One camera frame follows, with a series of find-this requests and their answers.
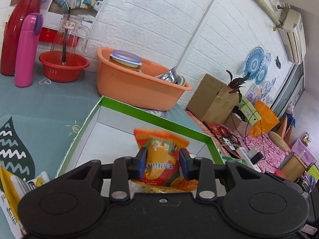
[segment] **power strip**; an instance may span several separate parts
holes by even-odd
[[[261,169],[258,167],[257,164],[253,164],[249,158],[249,154],[248,151],[243,148],[243,147],[239,147],[236,152],[239,154],[239,156],[246,161],[247,166],[250,167],[251,169],[254,169],[257,172],[262,172]]]

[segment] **orange bag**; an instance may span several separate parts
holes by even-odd
[[[182,191],[197,188],[197,181],[186,181],[179,172],[179,150],[186,148],[189,141],[165,130],[134,129],[134,136],[139,148],[147,148],[144,176],[137,183]]]
[[[249,135],[258,137],[264,135],[272,130],[272,128],[279,123],[279,119],[275,113],[262,101],[257,101],[254,105],[255,109],[261,116],[261,121],[256,122]]]

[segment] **teal tablecloth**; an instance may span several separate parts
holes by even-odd
[[[62,158],[67,152],[79,127],[100,98],[96,89],[96,74],[84,72],[72,83],[55,83],[44,78],[42,67],[36,65],[34,82],[30,87],[18,88],[14,78],[0,75],[0,161],[5,167],[12,163],[17,168],[15,174],[29,170],[39,175],[46,171],[51,179],[55,177]],[[197,125],[187,116],[179,105],[162,114],[162,117],[200,131]],[[11,142],[1,142],[6,135]],[[10,158],[12,152],[24,151],[26,157]],[[0,211],[0,239],[14,239],[6,218]]]

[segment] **orange plastic basin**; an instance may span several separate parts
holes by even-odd
[[[101,95],[140,108],[168,111],[185,91],[192,90],[187,82],[180,86],[155,78],[169,69],[153,61],[142,58],[144,74],[110,62],[113,50],[107,47],[97,49],[97,88]]]

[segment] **sun drawing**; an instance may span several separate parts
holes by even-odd
[[[73,133],[77,134],[79,132],[80,128],[81,127],[79,125],[77,125],[77,121],[75,121],[74,125],[72,126],[72,132],[69,134],[69,136],[72,135]]]

